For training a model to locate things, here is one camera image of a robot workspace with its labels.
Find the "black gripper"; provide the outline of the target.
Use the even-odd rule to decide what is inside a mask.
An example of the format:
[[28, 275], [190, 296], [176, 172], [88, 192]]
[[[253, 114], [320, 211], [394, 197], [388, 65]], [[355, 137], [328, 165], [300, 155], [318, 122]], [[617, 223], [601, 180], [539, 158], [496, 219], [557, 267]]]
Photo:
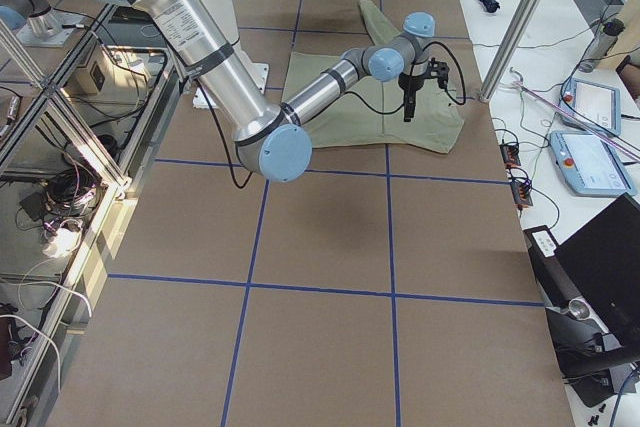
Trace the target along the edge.
[[422, 89], [428, 77], [428, 62], [410, 64], [398, 77], [403, 92], [403, 121], [411, 122], [415, 116], [416, 93]]

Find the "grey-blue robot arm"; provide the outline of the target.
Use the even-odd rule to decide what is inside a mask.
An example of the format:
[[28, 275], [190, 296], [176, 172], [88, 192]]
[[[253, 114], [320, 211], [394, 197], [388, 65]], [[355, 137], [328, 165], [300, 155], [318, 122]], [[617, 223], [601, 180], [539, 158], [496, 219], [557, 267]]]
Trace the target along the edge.
[[434, 18], [414, 12], [402, 32], [383, 46], [353, 48], [288, 101], [269, 102], [235, 47], [218, 25], [223, 10], [202, 0], [100, 0], [148, 14], [177, 54], [188, 76], [198, 81], [234, 127], [238, 160], [274, 182], [290, 182], [307, 169], [312, 141], [303, 126], [361, 79], [391, 81], [425, 57], [435, 32]]

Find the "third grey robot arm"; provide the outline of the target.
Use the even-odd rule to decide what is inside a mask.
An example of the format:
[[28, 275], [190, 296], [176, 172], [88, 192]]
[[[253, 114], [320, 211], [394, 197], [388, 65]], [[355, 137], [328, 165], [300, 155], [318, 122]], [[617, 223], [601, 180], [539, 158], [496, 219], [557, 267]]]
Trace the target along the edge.
[[1, 20], [29, 47], [61, 48], [73, 32], [48, 0], [1, 0]]

